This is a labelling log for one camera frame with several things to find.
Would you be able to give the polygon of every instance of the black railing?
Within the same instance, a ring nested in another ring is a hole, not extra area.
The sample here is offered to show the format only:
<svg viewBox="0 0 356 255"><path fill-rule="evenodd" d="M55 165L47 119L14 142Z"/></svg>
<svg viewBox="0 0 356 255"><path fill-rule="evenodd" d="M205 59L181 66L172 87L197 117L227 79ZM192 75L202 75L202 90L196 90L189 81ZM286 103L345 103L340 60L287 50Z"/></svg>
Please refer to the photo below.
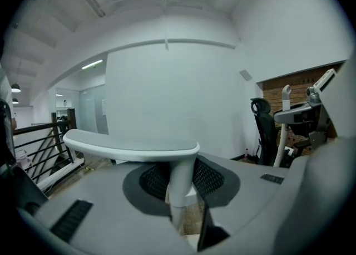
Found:
<svg viewBox="0 0 356 255"><path fill-rule="evenodd" d="M21 135L25 133L31 133L34 131L38 130L44 130L44 129L51 129L51 131L48 133L46 137L39 138L36 140L29 141L27 143L23 143L21 145L15 146L16 148L24 147L29 144L33 144L39 141L42 141L40 147L38 148L37 151L30 153L27 155L27 157L33 157L31 162L32 164L25 169L26 173L31 173L30 177L32 180L36 180L36 183L38 183L39 177L48 171L51 171L53 168L65 163L66 161L70 161L71 163L74 163L73 157L71 155L71 152L69 148L66 146L66 152L68 154L68 157L66 159L56 161L53 166L50 168L47 168L43 170L43 168L46 165L46 162L54 157L58 157L61 154L63 154L63 149L62 149L62 144L64 144L63 141L61 141L61 138L63 138L64 134L72 127L72 123L70 120L68 121L60 121L60 122L53 122L53 123L48 123L48 124L41 124L41 125L36 125L36 126L30 126L30 127L25 127L22 129L17 129L14 131L13 135ZM51 155L53 153L53 150L57 148L59 153Z"/></svg>

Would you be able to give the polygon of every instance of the ceiling light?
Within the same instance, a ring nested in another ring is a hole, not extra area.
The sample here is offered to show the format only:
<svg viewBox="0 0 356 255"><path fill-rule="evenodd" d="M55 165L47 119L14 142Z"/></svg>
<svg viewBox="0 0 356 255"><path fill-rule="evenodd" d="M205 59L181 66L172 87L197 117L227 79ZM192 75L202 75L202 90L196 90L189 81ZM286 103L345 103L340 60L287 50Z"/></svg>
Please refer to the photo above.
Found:
<svg viewBox="0 0 356 255"><path fill-rule="evenodd" d="M86 68L89 68L89 67L91 67L91 66L95 66L95 65L101 63L102 61L103 61L103 59L102 59L102 60L95 61L95 62L93 62L93 63L90 63L90 64L87 65L87 66L84 66L82 69L86 69Z"/></svg>
<svg viewBox="0 0 356 255"><path fill-rule="evenodd" d="M11 91L12 92L21 92L21 89L20 89L20 86L18 85L18 84L13 84L12 86L11 86Z"/></svg>

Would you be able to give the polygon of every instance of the wooden floor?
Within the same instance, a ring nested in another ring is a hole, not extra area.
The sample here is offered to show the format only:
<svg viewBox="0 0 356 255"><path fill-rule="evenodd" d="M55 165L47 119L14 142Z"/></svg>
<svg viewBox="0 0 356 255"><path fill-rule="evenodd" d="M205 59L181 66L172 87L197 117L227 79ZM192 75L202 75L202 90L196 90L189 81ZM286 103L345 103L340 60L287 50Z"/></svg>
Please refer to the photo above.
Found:
<svg viewBox="0 0 356 255"><path fill-rule="evenodd" d="M76 181L79 181L89 173L95 173L96 170L106 166L111 166L110 159L103 159L92 155L84 155L85 163L78 168L71 175L66 177L60 183L54 185L47 193L49 198L55 197L57 194L63 192ZM188 236L193 234L200 234L202 216L203 216L204 202L200 199L194 205L190 205L184 210L184 219L182 227L180 228L181 236Z"/></svg>

